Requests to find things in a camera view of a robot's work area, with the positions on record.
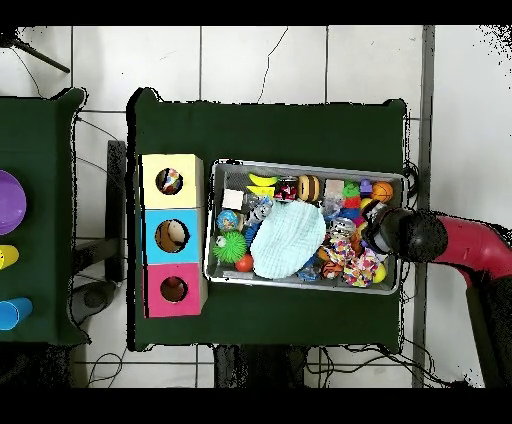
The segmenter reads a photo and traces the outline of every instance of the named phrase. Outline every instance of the blue box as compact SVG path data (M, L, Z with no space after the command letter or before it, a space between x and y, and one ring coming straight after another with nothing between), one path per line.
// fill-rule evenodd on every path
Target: blue box
M162 250L155 240L158 226L173 219L180 221L187 229L189 238L185 247L176 252L168 253ZM145 211L146 224L146 254L148 265L150 264L177 264L198 263L201 258L201 246L203 232L201 228L201 209L150 209Z

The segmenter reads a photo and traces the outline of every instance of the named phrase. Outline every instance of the red ball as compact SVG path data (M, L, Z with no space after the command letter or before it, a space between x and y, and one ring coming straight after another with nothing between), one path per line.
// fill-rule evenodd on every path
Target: red ball
M240 272L249 272L252 270L253 263L252 256L246 253L242 259L235 262L235 268Z

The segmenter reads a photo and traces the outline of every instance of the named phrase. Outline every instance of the purple toy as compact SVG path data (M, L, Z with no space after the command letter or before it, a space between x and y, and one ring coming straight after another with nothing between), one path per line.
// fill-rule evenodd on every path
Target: purple toy
M0 170L0 235L13 231L25 216L27 199L18 180Z
M373 191L372 183L370 180L364 179L361 180L361 186L359 187L359 192L361 197L370 197Z

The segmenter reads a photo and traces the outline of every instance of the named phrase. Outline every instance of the circular hole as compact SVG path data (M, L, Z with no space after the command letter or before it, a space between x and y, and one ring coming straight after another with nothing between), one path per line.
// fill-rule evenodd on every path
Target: circular hole
M172 168L162 169L156 176L156 187L163 194L177 194L183 188L183 177Z
M187 283L179 277L167 277L160 286L160 293L169 302L181 302L187 295Z
M162 222L155 232L156 244L167 253L181 252L189 238L187 227L177 219Z

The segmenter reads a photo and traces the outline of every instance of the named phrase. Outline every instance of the green tablecloth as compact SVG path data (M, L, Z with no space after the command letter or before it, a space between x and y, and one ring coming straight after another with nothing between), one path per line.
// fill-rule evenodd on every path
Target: green tablecloth
M401 173L404 114L401 100L368 106L165 103L149 88L137 90L127 106L127 178L134 184L127 198L135 201L135 213L128 210L129 345L382 343L397 351L399 291L380 296L210 283L200 316L145 319L140 207L130 178L135 155L151 153L197 155L205 184L219 158Z
M23 222L0 236L20 252L0 271L0 299L28 297L34 311L0 341L72 345L86 340L68 319L72 265L72 118L79 89L50 100L0 97L0 169L13 174L27 197Z

